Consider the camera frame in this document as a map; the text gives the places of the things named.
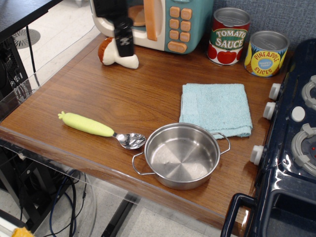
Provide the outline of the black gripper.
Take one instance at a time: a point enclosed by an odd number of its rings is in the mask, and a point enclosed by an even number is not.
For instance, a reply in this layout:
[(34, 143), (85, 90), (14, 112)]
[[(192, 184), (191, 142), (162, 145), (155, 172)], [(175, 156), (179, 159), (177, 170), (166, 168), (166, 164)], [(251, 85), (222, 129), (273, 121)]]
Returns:
[(114, 34), (120, 57), (134, 55), (132, 20), (128, 17), (125, 0), (94, 0), (97, 17), (114, 20)]

